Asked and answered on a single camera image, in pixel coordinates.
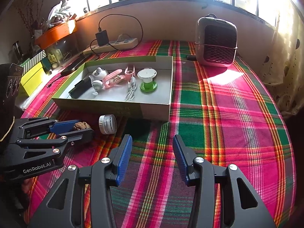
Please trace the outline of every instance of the pink plastic object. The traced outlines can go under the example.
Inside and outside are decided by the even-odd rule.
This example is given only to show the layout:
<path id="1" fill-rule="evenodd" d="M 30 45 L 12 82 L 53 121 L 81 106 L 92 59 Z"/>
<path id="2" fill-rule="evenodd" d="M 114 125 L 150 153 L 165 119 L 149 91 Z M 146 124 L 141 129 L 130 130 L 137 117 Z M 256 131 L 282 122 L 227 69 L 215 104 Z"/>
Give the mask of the pink plastic object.
<path id="1" fill-rule="evenodd" d="M 124 80 L 126 77 L 124 75 L 119 75 L 122 72 L 121 69 L 117 69 L 114 72 L 108 74 L 103 80 L 102 83 L 104 87 L 109 89 L 114 87 L 116 84 Z"/>
<path id="2" fill-rule="evenodd" d="M 125 76 L 127 81 L 131 81 L 132 75 L 135 75 L 135 67 L 133 66 L 133 71 L 128 69 L 129 67 L 126 68 L 125 70 Z"/>

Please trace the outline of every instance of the silver screw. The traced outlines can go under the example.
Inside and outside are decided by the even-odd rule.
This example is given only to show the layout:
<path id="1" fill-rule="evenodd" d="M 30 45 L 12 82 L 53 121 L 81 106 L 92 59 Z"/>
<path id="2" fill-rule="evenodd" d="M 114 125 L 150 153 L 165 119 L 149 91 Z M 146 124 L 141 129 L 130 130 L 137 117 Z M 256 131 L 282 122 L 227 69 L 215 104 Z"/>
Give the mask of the silver screw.
<path id="1" fill-rule="evenodd" d="M 230 170 L 237 170 L 238 167 L 235 164 L 230 164 L 229 165 Z"/>
<path id="2" fill-rule="evenodd" d="M 76 170 L 76 165 L 74 165 L 74 164 L 71 164 L 71 165 L 69 165 L 68 166 L 68 168 L 67 168 L 69 171 L 73 171 L 73 170 Z"/>
<path id="3" fill-rule="evenodd" d="M 104 163 L 104 164 L 107 164 L 107 163 L 110 162 L 110 159 L 109 158 L 102 158 L 101 162 Z"/>
<path id="4" fill-rule="evenodd" d="M 204 162 L 204 159 L 203 159 L 202 157 L 196 157 L 196 158 L 195 158 L 195 161 L 196 161 L 197 163 L 203 163 L 203 162 Z"/>

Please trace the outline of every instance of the curtain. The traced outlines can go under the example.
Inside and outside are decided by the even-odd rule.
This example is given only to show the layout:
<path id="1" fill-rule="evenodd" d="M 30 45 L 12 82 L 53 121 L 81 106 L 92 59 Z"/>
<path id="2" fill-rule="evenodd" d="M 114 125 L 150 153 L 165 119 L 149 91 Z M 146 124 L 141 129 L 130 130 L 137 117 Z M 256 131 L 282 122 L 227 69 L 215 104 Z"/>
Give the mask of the curtain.
<path id="1" fill-rule="evenodd" d="M 258 76 L 287 119 L 304 106 L 304 25 L 290 0 L 277 0 L 277 15 L 272 45 Z"/>

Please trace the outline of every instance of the tablecloth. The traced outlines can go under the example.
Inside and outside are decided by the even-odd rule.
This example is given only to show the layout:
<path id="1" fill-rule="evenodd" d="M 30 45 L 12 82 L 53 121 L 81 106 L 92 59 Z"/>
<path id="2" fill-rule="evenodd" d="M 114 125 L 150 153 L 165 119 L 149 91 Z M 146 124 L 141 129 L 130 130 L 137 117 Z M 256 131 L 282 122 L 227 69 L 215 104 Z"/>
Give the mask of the tablecloth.
<path id="1" fill-rule="evenodd" d="M 52 96 L 69 77 L 45 87 L 22 117 L 48 116 L 60 121 L 81 119 L 96 131 L 92 143 L 69 150 L 65 167 L 34 178 L 29 221 L 56 179 L 70 164 L 94 164 L 119 146 L 124 134 L 133 149 L 124 182 L 111 188 L 117 227 L 187 227 L 194 187 L 180 178 L 172 138 L 180 134 L 186 146 L 212 164 L 236 164 L 261 196 L 277 226 L 291 214 L 295 198 L 295 164 L 285 123 L 268 91 L 241 57 L 227 68 L 200 66 L 186 61 L 194 55 L 192 42 L 143 42 L 130 51 L 106 52 L 100 59 L 169 55 L 174 61 L 170 121 L 117 117 L 115 135 L 102 135 L 98 114 L 60 110 Z M 90 227 L 90 187 L 85 190 L 85 226 Z M 215 226 L 219 226 L 217 188 Z"/>

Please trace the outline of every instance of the black mesh grille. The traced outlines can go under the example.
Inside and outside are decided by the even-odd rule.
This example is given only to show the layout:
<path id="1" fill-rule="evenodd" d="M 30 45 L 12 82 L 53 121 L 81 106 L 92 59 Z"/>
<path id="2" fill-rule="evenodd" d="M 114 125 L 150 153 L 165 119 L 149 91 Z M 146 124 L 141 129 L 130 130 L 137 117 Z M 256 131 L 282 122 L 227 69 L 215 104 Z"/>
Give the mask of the black mesh grille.
<path id="1" fill-rule="evenodd" d="M 206 26 L 204 46 L 204 59 L 206 61 L 231 64 L 236 51 L 236 49 L 233 48 L 235 48 L 236 45 L 237 33 L 235 30 L 214 25 Z"/>

